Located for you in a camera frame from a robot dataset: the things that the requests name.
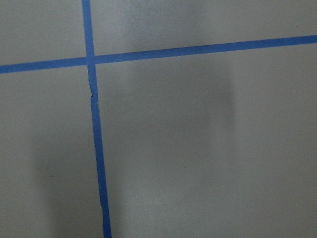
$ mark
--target blue painter's tape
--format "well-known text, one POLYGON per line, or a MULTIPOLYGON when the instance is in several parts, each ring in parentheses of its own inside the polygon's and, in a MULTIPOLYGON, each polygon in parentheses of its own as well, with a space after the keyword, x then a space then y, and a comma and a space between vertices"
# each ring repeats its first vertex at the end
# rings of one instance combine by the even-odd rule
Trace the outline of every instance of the blue painter's tape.
POLYGON ((206 45, 206 46, 192 46, 192 47, 181 47, 181 48, 173 48, 173 49, 166 49, 166 50, 153 50, 153 51, 141 51, 141 52, 113 54, 113 55, 94 56, 94 44, 91 44, 93 42, 92 27, 89 25, 86 27, 87 27, 87 32, 89 32, 89 34, 87 35, 85 34, 85 37, 87 37, 88 39, 86 41, 86 49, 89 52, 89 54, 87 54, 87 59, 86 58, 56 59, 56 60, 48 60, 48 61, 2 65, 0 66, 0 74, 39 70, 39 69, 48 69, 48 68, 80 66, 80 65, 87 65, 88 62, 96 63, 96 64, 113 63, 113 62, 123 62, 123 61, 132 61, 132 60, 146 60, 146 59, 155 59, 155 58, 199 55, 199 54, 226 52, 226 51, 241 51, 241 50, 251 50, 251 49, 260 49, 260 48, 317 43, 317 35, 312 35, 312 36, 299 36, 299 37, 278 38, 278 39, 268 39, 268 40, 258 40, 258 41, 244 41, 244 42, 234 42, 234 43, 215 44, 215 45, 206 45))
POLYGON ((83 7, 83 18, 84 18, 84 31, 85 31, 85 44, 87 54, 87 69, 88 69, 88 80, 91 90, 91 111, 93 120, 93 131, 94 131, 94 143, 96 150, 96 161, 97 161, 97 176, 99 184, 99 195, 100 203, 103 212, 103 231, 104 238, 111 238, 111 226, 110 226, 110 215, 108 206, 108 196, 106 187, 106 170, 104 161, 104 150, 103 150, 103 139, 101 132, 101 122, 99 115, 98 106, 98 88, 97 88, 97 75, 96 65, 94 62, 94 41, 93 41, 93 29, 91 22, 90 12, 90 1, 82 0, 83 7))
POLYGON ((244 42, 215 44, 215 45, 206 45, 206 46, 192 46, 192 47, 173 48, 173 49, 166 49, 166 50, 141 51, 141 52, 96 56, 95 63, 99 64, 99 63, 132 61, 132 60, 146 60, 146 59, 155 59, 155 58, 199 55, 199 54, 226 52, 226 51, 251 50, 251 49, 269 48, 269 47, 312 44, 312 43, 317 43, 317 35, 258 40, 258 41, 244 41, 244 42))
POLYGON ((63 68, 86 65, 86 58, 56 59, 48 61, 1 65, 0 73, 13 73, 48 68, 63 68))

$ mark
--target gray surface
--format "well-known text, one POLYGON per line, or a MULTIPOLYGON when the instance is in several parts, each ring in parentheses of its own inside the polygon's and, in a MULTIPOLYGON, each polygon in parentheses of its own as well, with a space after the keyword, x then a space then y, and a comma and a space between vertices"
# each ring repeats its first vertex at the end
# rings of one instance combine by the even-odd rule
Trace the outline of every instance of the gray surface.
POLYGON ((103 237, 86 75, 0 75, 0 237, 103 237))
POLYGON ((315 238, 316 45, 98 65, 115 238, 315 238))
POLYGON ((313 0, 93 0, 97 55, 313 35, 313 0))
POLYGON ((0 65, 84 57, 80 0, 1 0, 0 65))

